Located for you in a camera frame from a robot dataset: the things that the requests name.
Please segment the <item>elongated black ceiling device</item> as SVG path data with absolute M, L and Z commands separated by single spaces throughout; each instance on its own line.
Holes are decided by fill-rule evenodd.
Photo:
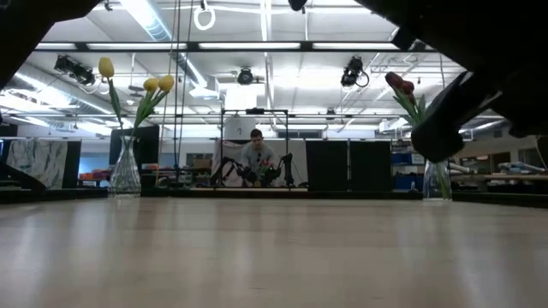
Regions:
M 90 86 L 95 83 L 95 75 L 92 68 L 76 62 L 68 56 L 58 55 L 54 69 L 58 73 L 66 74 L 80 85 Z

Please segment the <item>thin black ceiling rail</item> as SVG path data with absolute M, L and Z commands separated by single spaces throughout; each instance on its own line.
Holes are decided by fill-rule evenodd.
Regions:
M 266 112 L 264 114 L 246 114 L 243 112 L 225 112 L 225 113 L 205 113 L 205 114 L 152 114 L 149 115 L 149 119 L 175 119 L 175 118 L 219 118 L 225 116 L 242 116 L 242 117 L 257 117 L 257 118 L 274 118 L 274 117 L 280 117 L 280 118 L 289 118 L 289 119 L 391 119 L 391 118 L 399 118 L 404 117 L 405 115 L 395 115 L 395 114 L 285 114 L 283 112 L 278 113 L 272 113 L 272 112 Z M 100 119 L 114 119 L 116 118 L 116 115 L 114 114 L 40 114 L 40 113 L 2 113 L 3 118 L 15 118 L 15 117 L 36 117 L 36 118 L 60 118 L 60 119 L 69 119 L 69 118 L 78 118 L 78 119 L 85 119 L 85 118 L 100 118 Z

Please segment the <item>flared clear glass vase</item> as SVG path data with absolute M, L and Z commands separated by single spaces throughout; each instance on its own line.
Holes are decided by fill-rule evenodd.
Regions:
M 122 148 L 110 174 L 110 198 L 138 198 L 141 193 L 140 172 L 134 156 L 133 136 L 121 136 Z

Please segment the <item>wooden workbench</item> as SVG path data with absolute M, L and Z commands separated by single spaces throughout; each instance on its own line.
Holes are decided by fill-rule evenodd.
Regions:
M 452 175 L 451 182 L 548 181 L 548 175 Z

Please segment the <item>black overhead light bar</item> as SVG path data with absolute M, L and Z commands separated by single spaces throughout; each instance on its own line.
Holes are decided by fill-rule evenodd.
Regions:
M 314 42 L 314 41 L 253 41 L 253 42 L 41 42 L 37 52 L 419 52 L 434 53 L 435 49 L 418 41 L 407 50 L 391 42 Z

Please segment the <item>red storage bins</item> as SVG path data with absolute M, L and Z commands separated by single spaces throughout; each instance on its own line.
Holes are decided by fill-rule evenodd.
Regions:
M 89 172 L 79 174 L 79 181 L 107 181 L 110 177 L 110 172 L 99 170 L 99 172 Z

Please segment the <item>distant black station frame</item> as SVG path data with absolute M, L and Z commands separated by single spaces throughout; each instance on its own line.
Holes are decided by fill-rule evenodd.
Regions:
M 237 113 L 240 111 L 246 114 L 264 114 L 266 112 L 269 112 L 269 113 L 283 112 L 287 115 L 289 113 L 287 110 L 268 110 L 268 109 L 262 109 L 262 108 L 251 108 L 251 109 L 245 109 L 245 110 L 223 109 L 221 110 L 221 113 L 225 113 L 225 112 Z M 220 164 L 220 161 L 223 157 L 230 157 L 235 159 L 238 163 L 241 163 L 241 150 L 246 144 L 250 142 L 251 131 L 254 128 L 257 128 L 255 124 L 256 119 L 257 117 L 242 117 L 239 115 L 220 117 L 220 139 L 217 143 L 218 165 Z M 286 149 L 284 154 L 278 157 L 275 155 L 275 152 L 274 152 L 274 167 L 276 167 L 279 164 L 280 158 L 287 155 L 288 153 L 290 153 L 289 149 Z M 275 181 L 276 180 L 274 180 L 268 187 L 265 187 L 265 188 L 273 187 Z M 256 184 L 253 184 L 252 182 L 248 182 L 247 187 L 262 187 L 262 186 L 259 184 L 259 182 L 257 182 Z

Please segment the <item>white blue patterned panel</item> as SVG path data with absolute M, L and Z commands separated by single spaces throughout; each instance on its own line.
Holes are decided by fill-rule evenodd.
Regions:
M 63 185 L 68 143 L 42 139 L 12 140 L 7 165 L 29 175 L 46 189 Z

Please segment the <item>blue storage bins shelf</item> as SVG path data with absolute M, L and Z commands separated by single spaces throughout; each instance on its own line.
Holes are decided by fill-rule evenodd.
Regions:
M 414 152 L 391 154 L 391 170 L 396 190 L 422 191 L 426 161 Z

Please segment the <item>pale blue machine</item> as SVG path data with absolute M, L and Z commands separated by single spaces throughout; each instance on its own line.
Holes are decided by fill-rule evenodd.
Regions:
M 538 175 L 546 173 L 547 170 L 523 162 L 500 163 L 498 167 L 505 173 L 518 175 Z

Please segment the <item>black aluminium table frame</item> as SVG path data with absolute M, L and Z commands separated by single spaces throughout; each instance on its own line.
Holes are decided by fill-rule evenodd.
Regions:
M 275 189 L 205 189 L 205 190 L 145 190 L 140 194 L 148 198 L 274 198 L 274 199 L 319 199 L 319 200 L 421 200 L 419 192 L 309 192 Z M 0 204 L 23 204 L 32 202 L 106 198 L 104 188 L 70 188 L 34 192 L 31 190 L 0 190 Z M 457 202 L 497 204 L 548 210 L 548 195 L 491 192 L 455 192 Z

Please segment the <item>slim clear glass vase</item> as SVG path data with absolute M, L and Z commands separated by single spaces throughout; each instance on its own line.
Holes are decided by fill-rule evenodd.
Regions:
M 451 200 L 450 169 L 447 161 L 426 161 L 423 177 L 423 198 Z

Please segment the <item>person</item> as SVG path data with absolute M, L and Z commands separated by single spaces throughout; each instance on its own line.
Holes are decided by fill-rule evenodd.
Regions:
M 264 142 L 262 132 L 254 128 L 250 133 L 250 142 L 241 150 L 241 164 L 248 166 L 257 175 L 259 162 L 262 160 L 272 161 L 274 163 L 274 151 Z M 268 187 L 270 184 L 261 182 L 258 179 L 253 184 L 259 184 L 262 187 Z

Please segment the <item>distant green flowers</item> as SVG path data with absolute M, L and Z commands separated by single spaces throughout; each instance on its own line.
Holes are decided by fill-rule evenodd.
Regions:
M 272 161 L 262 160 L 259 162 L 259 169 L 257 171 L 259 181 L 269 184 L 276 172 L 277 170 Z

